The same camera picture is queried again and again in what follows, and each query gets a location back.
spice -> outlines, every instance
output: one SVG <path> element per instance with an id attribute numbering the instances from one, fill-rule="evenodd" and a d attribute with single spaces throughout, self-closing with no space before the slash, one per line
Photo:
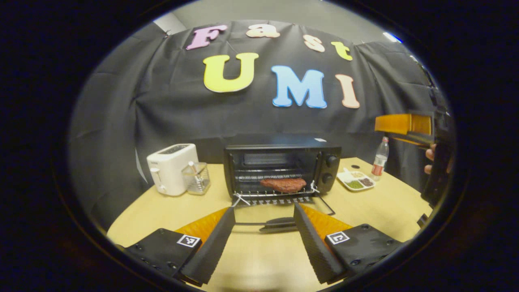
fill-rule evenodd
<path id="1" fill-rule="evenodd" d="M 346 185 L 349 186 L 352 189 L 361 189 L 361 188 L 363 188 L 363 186 L 357 180 L 350 181 Z"/>
<path id="2" fill-rule="evenodd" d="M 362 172 L 352 172 L 351 175 L 353 175 L 353 177 L 356 177 L 356 178 L 365 176 Z"/>
<path id="3" fill-rule="evenodd" d="M 359 181 L 366 187 L 371 187 L 373 185 L 369 178 L 361 179 Z"/>

wooden table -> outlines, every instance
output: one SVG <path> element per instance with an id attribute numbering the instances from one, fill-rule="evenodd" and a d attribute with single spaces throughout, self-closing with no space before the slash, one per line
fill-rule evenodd
<path id="1" fill-rule="evenodd" d="M 340 160 L 342 168 L 369 174 L 371 164 L 358 158 Z M 205 195 L 185 193 L 171 197 L 157 192 L 155 186 L 142 194 L 112 224 L 107 236 L 128 247 L 159 228 L 176 230 L 205 215 L 231 205 L 223 165 L 208 165 L 211 186 Z M 429 216 L 429 205 L 419 192 L 384 173 L 374 188 L 351 192 L 338 180 L 322 195 L 336 212 L 335 218 L 351 226 L 372 225 L 398 241 L 411 239 L 418 231 L 416 221 Z M 324 213 L 328 209 L 315 200 L 308 204 Z M 294 206 L 258 205 L 237 208 L 237 222 L 265 222 L 293 216 Z M 209 281 L 207 291 L 317 291 L 331 285 L 319 284 L 298 232 L 261 234 L 258 226 L 233 228 L 222 257 Z"/>

white plate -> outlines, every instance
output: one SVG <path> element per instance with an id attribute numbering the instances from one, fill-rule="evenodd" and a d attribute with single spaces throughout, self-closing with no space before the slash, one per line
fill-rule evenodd
<path id="1" fill-rule="evenodd" d="M 363 185 L 363 184 L 359 181 L 359 184 L 361 184 L 363 187 L 362 187 L 362 188 L 359 188 L 359 189 L 354 189 L 354 188 L 352 188 L 352 187 L 350 187 L 349 185 L 346 184 L 346 182 L 345 182 L 346 173 L 345 173 L 345 172 L 341 172 L 341 173 L 337 174 L 337 179 L 338 179 L 340 182 L 342 182 L 343 185 L 344 185 L 348 190 L 356 192 L 356 191 L 362 191 L 362 190 L 366 190 L 366 189 L 371 189 L 372 187 L 375 186 L 375 181 L 373 181 L 371 178 L 369 178 L 367 175 L 363 174 L 362 172 L 360 172 L 360 171 L 352 171 L 351 174 L 352 174 L 352 175 L 354 175 L 354 174 L 362 174 L 363 177 L 355 178 L 354 181 L 359 181 L 359 180 L 361 180 L 361 179 L 365 179 L 365 178 L 367 178 L 368 180 L 370 180 L 370 182 L 371 182 L 373 185 L 371 185 L 371 186 L 369 186 L 369 187 L 366 187 L 365 185 Z"/>

sectioned plate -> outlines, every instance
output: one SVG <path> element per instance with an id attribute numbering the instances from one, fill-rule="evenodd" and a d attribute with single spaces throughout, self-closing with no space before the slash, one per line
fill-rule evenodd
<path id="1" fill-rule="evenodd" d="M 350 187 L 349 185 L 346 184 L 346 182 L 344 181 L 344 179 L 346 178 L 346 173 L 345 172 L 341 172 L 341 173 L 338 173 L 337 174 L 337 179 L 343 183 L 343 185 L 350 191 L 362 191 L 362 190 L 366 190 L 366 189 L 371 189 L 372 187 L 375 186 L 375 182 L 369 178 L 367 175 L 365 175 L 364 173 L 360 172 L 360 171 L 352 171 L 351 172 L 351 175 L 355 178 L 352 182 L 358 182 L 362 188 L 358 188 L 358 189 L 354 189 L 352 187 Z M 363 184 L 361 182 L 361 180 L 364 180 L 364 179 L 367 179 L 369 180 L 369 182 L 372 183 L 372 185 L 370 186 L 366 186 L 365 184 Z"/>

black fabric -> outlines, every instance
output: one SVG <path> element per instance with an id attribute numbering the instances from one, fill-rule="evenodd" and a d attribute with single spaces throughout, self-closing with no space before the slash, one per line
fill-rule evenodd
<path id="1" fill-rule="evenodd" d="M 269 23 L 277 38 L 250 38 L 248 26 Z M 194 143 L 198 158 L 221 163 L 226 140 L 236 134 L 312 134 L 342 146 L 343 157 L 372 163 L 384 133 L 374 132 L 375 117 L 433 109 L 429 82 L 398 43 L 354 45 L 301 25 L 262 20 L 232 21 L 207 47 L 186 50 L 193 28 L 164 38 L 148 26 L 121 44 L 85 86 L 71 127 L 71 165 L 78 193 L 88 212 L 108 228 L 140 194 L 153 185 L 146 157 L 176 143 Z M 303 35 L 322 40 L 325 52 L 303 43 Z M 350 48 L 341 58 L 330 42 Z M 240 74 L 236 54 L 255 52 L 254 80 L 238 92 L 215 93 L 203 83 L 204 58 L 229 55 L 224 77 Z M 274 65 L 292 68 L 299 79 L 307 70 L 324 73 L 327 108 L 305 104 L 279 108 Z M 353 78 L 360 108 L 342 105 L 335 74 Z M 421 191 L 427 176 L 423 150 L 391 140 L 386 171 Z M 135 149 L 144 176 L 135 165 Z"/>
<path id="2" fill-rule="evenodd" d="M 148 188 L 135 164 L 134 92 L 162 42 L 154 23 L 107 55 L 86 81 L 69 129 L 69 167 L 87 214 L 108 229 Z"/>

